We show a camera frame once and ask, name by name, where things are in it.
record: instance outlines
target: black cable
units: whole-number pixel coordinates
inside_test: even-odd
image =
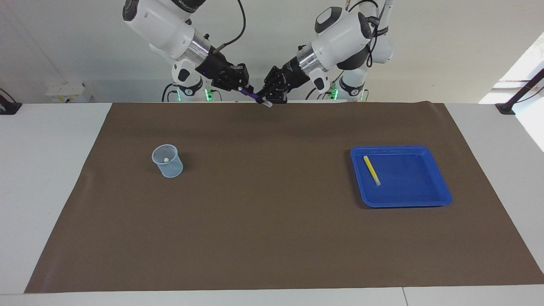
[[[171,94],[174,94],[174,93],[177,94],[177,90],[172,90],[171,92],[169,92],[169,93],[166,95],[166,100],[167,100],[168,102],[170,102],[170,95],[171,95]]]
[[[364,96],[364,93],[367,93],[367,97],[365,98],[364,101],[365,101],[365,102],[368,102],[368,96],[370,95],[370,90],[365,89],[365,90],[363,91],[363,96]]]
[[[244,32],[245,32],[245,28],[246,28],[246,25],[247,25],[247,19],[245,17],[245,10],[244,10],[244,6],[242,5],[242,2],[241,0],[238,0],[238,4],[240,5],[240,11],[242,12],[242,18],[244,19],[244,26],[242,27],[242,31],[240,32],[240,34],[238,34],[238,36],[236,38],[234,38],[233,40],[229,41],[229,42],[226,42],[224,44],[222,44],[221,46],[219,46],[219,48],[217,48],[213,54],[217,54],[219,51],[221,51],[224,47],[228,46],[228,45],[232,45],[234,44],[236,41],[238,41],[238,39],[240,39],[242,37],[242,35],[244,35]]]
[[[532,97],[534,97],[534,96],[536,96],[537,94],[539,94],[543,89],[544,89],[544,87],[542,87],[541,89],[539,89],[539,91],[537,91],[536,94],[534,94],[534,95],[528,97],[527,99],[519,100],[519,101],[517,101],[516,103],[520,103],[520,102],[527,101],[527,100],[531,99]]]
[[[1,91],[2,91],[3,93],[7,94],[7,95],[8,95],[8,97],[9,97],[10,99],[12,99],[12,100],[13,100],[13,103],[17,103],[17,101],[15,101],[15,99],[13,99],[13,97],[12,97],[12,96],[11,96],[10,94],[8,94],[8,92],[7,92],[7,91],[5,91],[5,90],[4,90],[4,89],[2,89],[2,88],[0,88],[0,90],[1,90]]]
[[[313,94],[313,92],[316,91],[316,90],[317,90],[317,88],[312,89],[312,91],[310,91],[310,92],[308,93],[308,95],[306,96],[306,99],[305,99],[305,100],[308,100],[308,99],[310,98],[310,96]]]
[[[363,3],[365,3],[365,2],[370,2],[370,3],[372,3],[373,5],[375,5],[376,8],[379,8],[378,4],[377,4],[376,1],[374,1],[374,0],[361,0],[361,1],[357,2],[357,3],[355,3],[355,4],[349,9],[349,12],[353,11],[353,9],[354,9],[356,6],[358,6],[358,5],[360,5],[360,4],[363,4]]]
[[[221,95],[221,92],[220,92],[220,91],[215,90],[215,89],[212,89],[212,90],[210,90],[210,91],[213,92],[213,93],[218,93],[218,94],[219,94],[219,97],[221,98],[221,101],[223,101],[223,95]]]
[[[385,12],[385,5],[381,9],[381,13],[380,13],[380,17],[379,17],[380,21],[381,21],[381,18],[383,17],[383,15],[384,15],[384,12]],[[372,65],[374,65],[374,58],[372,57],[372,52],[374,52],[374,49],[376,48],[376,44],[378,43],[378,28],[379,27],[380,27],[379,23],[378,23],[377,26],[374,27],[374,45],[370,49],[370,52],[368,53],[368,58],[367,58],[367,67],[369,67],[369,68],[371,68]]]
[[[172,87],[172,86],[174,86],[174,84],[170,83],[170,84],[168,84],[168,85],[164,88],[164,91],[163,91],[163,98],[162,98],[161,102],[164,102],[164,99],[166,98],[166,92],[167,92],[168,89],[169,89],[170,87]]]

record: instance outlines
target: table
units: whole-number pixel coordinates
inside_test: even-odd
[[[0,118],[0,305],[541,305],[544,300],[544,285],[23,295],[110,106],[25,105],[17,116]],[[515,117],[500,115],[494,106],[447,108],[542,269],[544,153]]]

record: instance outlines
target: brown paper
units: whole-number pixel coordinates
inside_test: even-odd
[[[428,147],[453,203],[368,208],[359,145]],[[26,292],[542,283],[444,105],[115,104]]]

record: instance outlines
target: yellow marker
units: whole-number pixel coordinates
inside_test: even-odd
[[[376,170],[374,170],[374,167],[372,167],[372,164],[370,160],[368,159],[368,156],[364,157],[364,162],[367,164],[368,170],[370,171],[370,174],[372,174],[372,177],[374,178],[374,181],[376,182],[376,186],[380,186],[380,179],[378,179],[378,175],[376,174]]]

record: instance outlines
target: plastic tray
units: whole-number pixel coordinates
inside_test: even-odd
[[[364,162],[368,156],[381,186]],[[431,152],[424,146],[357,146],[351,150],[364,203],[374,208],[445,206],[452,202]]]

